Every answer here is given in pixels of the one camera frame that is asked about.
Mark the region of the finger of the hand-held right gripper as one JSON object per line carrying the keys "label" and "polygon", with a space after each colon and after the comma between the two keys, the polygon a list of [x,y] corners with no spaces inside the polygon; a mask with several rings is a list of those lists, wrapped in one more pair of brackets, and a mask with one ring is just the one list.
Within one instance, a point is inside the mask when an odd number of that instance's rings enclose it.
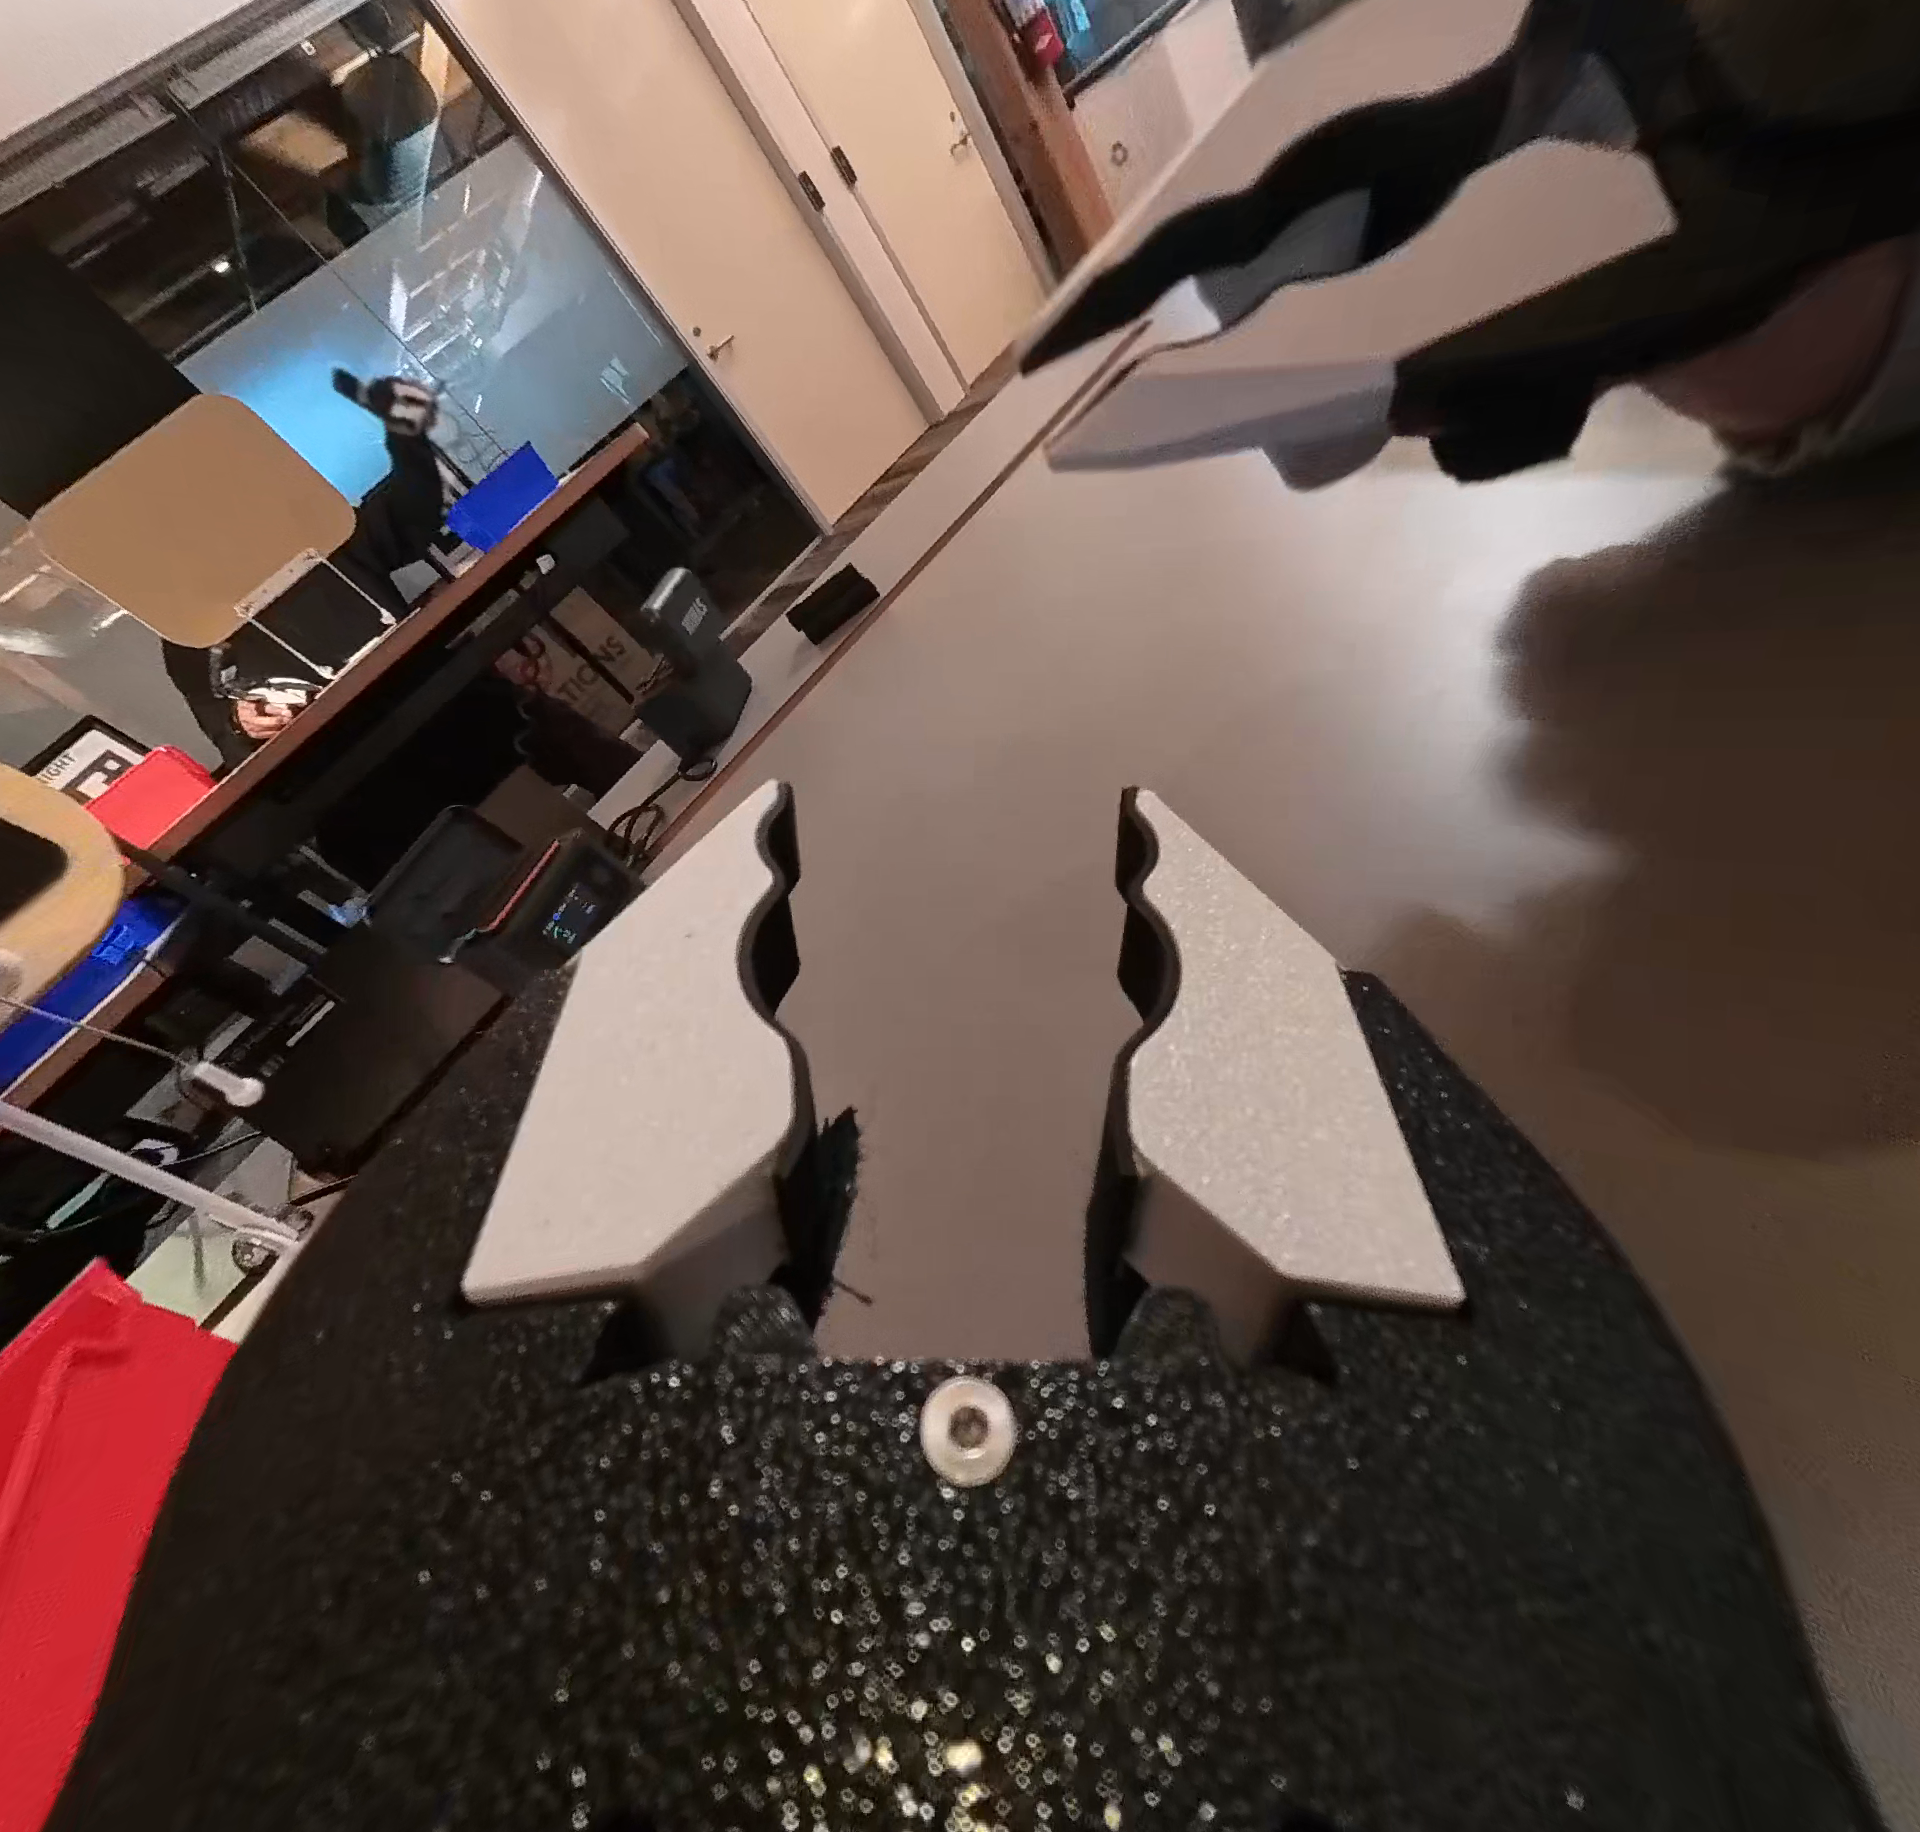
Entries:
{"label": "finger of the hand-held right gripper", "polygon": [[1027,331],[1019,369],[1169,300],[1196,327],[1152,380],[1381,376],[1432,341],[1666,236],[1617,81],[1589,54],[1499,54],[1446,84],[1364,91],[1284,54],[1122,211]]}
{"label": "finger of the hand-held right gripper", "polygon": [[1364,286],[1285,285],[1238,323],[1127,359],[1045,446],[1060,474],[1144,472],[1259,451],[1319,490],[1395,429],[1404,321]]}

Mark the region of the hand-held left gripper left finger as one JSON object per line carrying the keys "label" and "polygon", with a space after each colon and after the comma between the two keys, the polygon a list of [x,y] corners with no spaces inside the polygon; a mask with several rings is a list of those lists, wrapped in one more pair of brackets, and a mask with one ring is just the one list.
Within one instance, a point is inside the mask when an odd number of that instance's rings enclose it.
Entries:
{"label": "hand-held left gripper left finger", "polygon": [[801,971],[792,791],[761,785],[567,968],[461,1299],[612,1299],[672,1356],[732,1291],[818,1319],[818,1116],[779,1004]]}

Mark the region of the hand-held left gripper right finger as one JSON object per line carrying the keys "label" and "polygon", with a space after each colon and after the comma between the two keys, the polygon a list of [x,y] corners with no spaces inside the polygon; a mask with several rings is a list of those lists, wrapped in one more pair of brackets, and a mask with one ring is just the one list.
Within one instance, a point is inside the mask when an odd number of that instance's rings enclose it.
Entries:
{"label": "hand-held left gripper right finger", "polygon": [[1093,1356],[1185,1291],[1236,1364],[1302,1307],[1461,1318],[1468,1289],[1343,971],[1149,788],[1117,812],[1118,985],[1085,1231]]}

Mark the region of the person's right forearm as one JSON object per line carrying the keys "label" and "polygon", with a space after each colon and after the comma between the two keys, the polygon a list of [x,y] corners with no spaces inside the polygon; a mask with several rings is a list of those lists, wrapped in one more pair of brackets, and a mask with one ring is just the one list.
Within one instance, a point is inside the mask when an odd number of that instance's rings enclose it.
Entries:
{"label": "person's right forearm", "polygon": [[1749,477],[1786,479],[1851,465],[1917,435],[1917,354],[1890,355],[1845,411],[1786,435],[1722,439],[1727,462]]}

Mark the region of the person's right hand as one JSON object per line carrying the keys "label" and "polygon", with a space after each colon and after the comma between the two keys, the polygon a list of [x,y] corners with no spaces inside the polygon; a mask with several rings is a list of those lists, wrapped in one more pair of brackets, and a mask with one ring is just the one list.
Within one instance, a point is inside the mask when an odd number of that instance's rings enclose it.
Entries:
{"label": "person's right hand", "polygon": [[1917,238],[1872,245],[1801,285],[1762,325],[1655,369],[1636,388],[1724,437],[1786,435],[1854,404],[1883,362],[1916,352]]}

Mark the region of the black open case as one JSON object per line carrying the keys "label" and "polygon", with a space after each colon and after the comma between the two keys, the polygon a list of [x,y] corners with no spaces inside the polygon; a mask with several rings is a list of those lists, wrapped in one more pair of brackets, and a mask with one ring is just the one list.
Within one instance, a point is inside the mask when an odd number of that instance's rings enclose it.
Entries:
{"label": "black open case", "polygon": [[524,846],[469,808],[440,812],[373,888],[367,925],[415,958],[450,962],[501,906]]}

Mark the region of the dark grey portable power unit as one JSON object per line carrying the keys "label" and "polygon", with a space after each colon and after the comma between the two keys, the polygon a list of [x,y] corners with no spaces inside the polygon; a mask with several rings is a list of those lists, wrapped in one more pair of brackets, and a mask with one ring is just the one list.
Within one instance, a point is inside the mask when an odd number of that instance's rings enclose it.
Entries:
{"label": "dark grey portable power unit", "polygon": [[752,678],[726,645],[726,627],[692,570],[667,570],[639,607],[639,645],[656,659],[637,693],[637,717],[681,764],[717,753],[744,716]]}

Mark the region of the cardboard box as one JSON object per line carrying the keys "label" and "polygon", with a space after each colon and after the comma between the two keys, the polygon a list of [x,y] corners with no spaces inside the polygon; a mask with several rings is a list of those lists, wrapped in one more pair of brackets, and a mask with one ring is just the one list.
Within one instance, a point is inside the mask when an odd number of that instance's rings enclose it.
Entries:
{"label": "cardboard box", "polygon": [[551,603],[500,658],[497,670],[520,693],[536,736],[549,741],[577,782],[610,785],[652,745],[631,740],[640,686],[656,659],[586,588]]}

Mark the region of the small black box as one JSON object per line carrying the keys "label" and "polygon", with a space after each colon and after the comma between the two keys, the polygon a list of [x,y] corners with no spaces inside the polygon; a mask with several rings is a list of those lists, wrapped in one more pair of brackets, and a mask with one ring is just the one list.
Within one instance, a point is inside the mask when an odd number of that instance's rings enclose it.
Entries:
{"label": "small black box", "polygon": [[811,584],[784,618],[807,645],[825,646],[878,602],[878,584],[856,566],[847,564]]}

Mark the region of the white double door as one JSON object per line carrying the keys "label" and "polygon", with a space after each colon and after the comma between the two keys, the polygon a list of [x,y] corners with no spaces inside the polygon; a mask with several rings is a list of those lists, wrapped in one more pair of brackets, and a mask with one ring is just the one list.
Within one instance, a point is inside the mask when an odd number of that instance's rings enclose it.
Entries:
{"label": "white double door", "polygon": [[935,0],[672,0],[926,420],[1039,307],[1047,264]]}

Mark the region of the brown-edged desk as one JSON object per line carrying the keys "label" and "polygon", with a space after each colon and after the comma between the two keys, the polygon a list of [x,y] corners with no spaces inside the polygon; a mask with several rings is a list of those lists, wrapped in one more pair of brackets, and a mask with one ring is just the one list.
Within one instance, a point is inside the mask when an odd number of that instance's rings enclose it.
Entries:
{"label": "brown-edged desk", "polygon": [[581,584],[620,539],[606,493],[652,442],[640,422],[612,435],[563,477],[491,550],[443,582],[397,630],[328,686],[311,710],[252,756],[223,773],[152,845],[121,861],[127,896],[150,887],[180,901],[172,930],[127,967],[32,1067],[5,1077],[5,1098],[35,1106],[99,1047],[124,1037],[139,1013],[181,984],[180,945],[205,931],[217,900],[240,901],[252,883],[306,845],[337,808],[403,740],[489,670],[530,623]]}

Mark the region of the stack of blue bins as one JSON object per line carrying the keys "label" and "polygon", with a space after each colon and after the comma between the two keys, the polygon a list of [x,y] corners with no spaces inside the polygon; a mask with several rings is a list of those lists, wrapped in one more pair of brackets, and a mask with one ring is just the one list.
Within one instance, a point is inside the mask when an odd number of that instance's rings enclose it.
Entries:
{"label": "stack of blue bins", "polygon": [[124,900],[102,938],[67,974],[30,998],[1,1004],[1,1086],[11,1089],[51,1055],[85,1044],[81,1023],[107,1004],[139,1003],[164,977],[162,956],[180,931],[181,901],[157,893]]}

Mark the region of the red bin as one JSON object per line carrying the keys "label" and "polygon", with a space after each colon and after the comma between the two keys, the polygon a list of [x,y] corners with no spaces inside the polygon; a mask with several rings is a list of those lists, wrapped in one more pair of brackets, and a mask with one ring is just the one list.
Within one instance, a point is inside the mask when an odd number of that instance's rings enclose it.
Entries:
{"label": "red bin", "polygon": [[212,773],[186,752],[160,745],[87,802],[89,817],[124,848],[152,851],[217,788]]}

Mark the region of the blue bin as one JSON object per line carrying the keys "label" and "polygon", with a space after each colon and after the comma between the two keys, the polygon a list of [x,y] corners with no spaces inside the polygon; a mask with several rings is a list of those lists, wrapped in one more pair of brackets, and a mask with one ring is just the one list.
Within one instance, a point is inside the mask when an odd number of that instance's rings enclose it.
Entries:
{"label": "blue bin", "polygon": [[554,496],[561,477],[534,443],[523,443],[447,503],[445,528],[465,547],[489,552],[508,539],[539,505]]}

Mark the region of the framed black white sign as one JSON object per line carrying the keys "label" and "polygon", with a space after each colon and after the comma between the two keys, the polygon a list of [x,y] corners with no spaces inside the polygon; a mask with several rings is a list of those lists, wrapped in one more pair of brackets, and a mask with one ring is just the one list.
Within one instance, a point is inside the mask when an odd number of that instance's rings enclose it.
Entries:
{"label": "framed black white sign", "polygon": [[60,795],[91,805],[113,788],[150,748],[100,716],[81,716],[57,740],[39,748],[19,768]]}

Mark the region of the red box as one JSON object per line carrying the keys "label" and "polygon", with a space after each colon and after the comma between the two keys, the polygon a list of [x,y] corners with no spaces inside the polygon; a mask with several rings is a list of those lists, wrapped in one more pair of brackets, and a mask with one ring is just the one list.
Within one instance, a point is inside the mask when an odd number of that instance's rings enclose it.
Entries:
{"label": "red box", "polygon": [[157,1510],[231,1344],[105,1262],[1,1356],[1,1826],[39,1830],[99,1701]]}

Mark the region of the plywood board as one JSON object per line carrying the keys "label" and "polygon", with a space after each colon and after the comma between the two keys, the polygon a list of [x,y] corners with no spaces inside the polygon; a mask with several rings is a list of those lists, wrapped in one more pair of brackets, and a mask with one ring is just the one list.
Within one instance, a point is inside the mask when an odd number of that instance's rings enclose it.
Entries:
{"label": "plywood board", "polygon": [[353,522],[250,404],[195,395],[40,505],[30,533],[157,639],[207,648],[323,566]]}

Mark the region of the black monitor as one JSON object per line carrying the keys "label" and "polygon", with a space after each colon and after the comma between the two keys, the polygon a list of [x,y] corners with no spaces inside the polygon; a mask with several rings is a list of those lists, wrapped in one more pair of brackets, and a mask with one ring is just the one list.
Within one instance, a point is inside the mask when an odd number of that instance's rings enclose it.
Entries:
{"label": "black monitor", "polygon": [[1,250],[1,503],[60,496],[195,396],[192,383],[60,260]]}

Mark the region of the wooden post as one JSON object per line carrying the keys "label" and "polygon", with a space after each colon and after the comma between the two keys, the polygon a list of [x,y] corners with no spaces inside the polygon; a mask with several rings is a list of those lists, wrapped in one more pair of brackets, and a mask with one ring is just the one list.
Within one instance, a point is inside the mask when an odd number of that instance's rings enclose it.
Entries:
{"label": "wooden post", "polygon": [[1055,269],[1063,276],[1111,229],[1115,208],[1058,70],[1044,67],[1017,41],[996,0],[940,5]]}

